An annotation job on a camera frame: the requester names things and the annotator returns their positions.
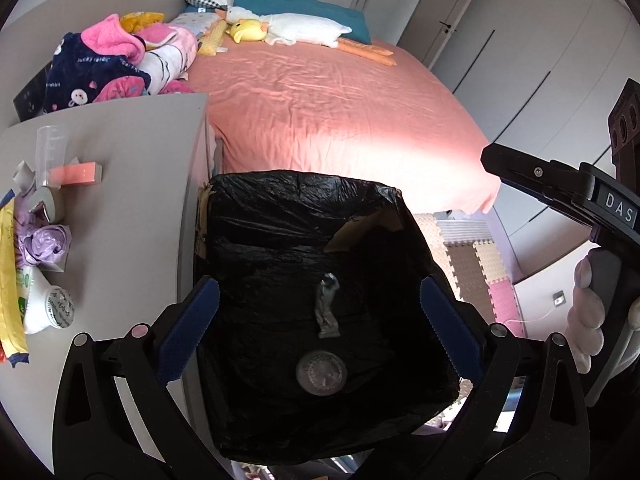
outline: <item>teal pillow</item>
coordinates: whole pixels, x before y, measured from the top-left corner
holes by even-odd
[[[334,4],[326,4],[318,0],[235,0],[235,7],[250,10],[258,16],[268,14],[307,14],[329,18],[345,27],[351,27],[351,33],[344,37],[364,44],[371,44],[371,36],[364,15],[359,10],[346,9]]]

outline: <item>pink blanket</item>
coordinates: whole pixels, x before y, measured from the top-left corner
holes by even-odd
[[[298,170],[381,182],[414,213],[488,211],[500,181],[487,140],[438,79],[404,50],[395,67],[299,43],[235,44],[198,56],[189,83],[209,94],[223,171]]]

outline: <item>metal screw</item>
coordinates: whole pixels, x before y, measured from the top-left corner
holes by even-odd
[[[144,337],[149,332],[147,325],[136,325],[131,329],[131,335],[136,338]]]
[[[553,341],[558,346],[566,345],[566,339],[564,338],[564,336],[562,334],[559,334],[559,333],[552,334],[551,335],[551,341]]]
[[[500,323],[494,323],[491,325],[491,333],[496,337],[506,337],[507,332],[507,327],[501,325]]]
[[[74,338],[74,345],[76,346],[82,346],[84,343],[87,342],[88,337],[86,336],[86,334],[78,334],[75,338]]]

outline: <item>white glove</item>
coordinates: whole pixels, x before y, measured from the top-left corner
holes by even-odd
[[[604,323],[604,305],[600,297],[593,292],[591,285],[591,264],[587,257],[581,260],[574,271],[574,306],[567,315],[567,328],[564,335],[574,355],[578,373],[586,374],[591,370],[591,356],[599,354],[604,344],[600,327]],[[634,332],[625,353],[613,371],[618,375],[640,355],[640,298],[629,309],[629,325]]]

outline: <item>gray tabletop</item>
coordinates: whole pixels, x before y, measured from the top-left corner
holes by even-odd
[[[184,288],[189,280],[193,245],[185,240],[193,240],[193,190],[207,177],[206,99],[174,94],[92,104],[0,134],[0,194],[10,188],[20,161],[34,168],[36,130],[46,124],[68,126],[67,160],[77,156],[103,167],[100,185],[63,189],[63,223],[73,241],[66,272],[47,277],[71,293],[73,325],[27,336],[30,364],[0,366],[0,401],[49,468],[58,382],[74,335],[117,338],[136,323],[152,323],[178,301],[180,282]],[[128,389],[122,382],[118,387],[143,449],[159,456]],[[169,388],[186,413],[182,385],[176,381]]]

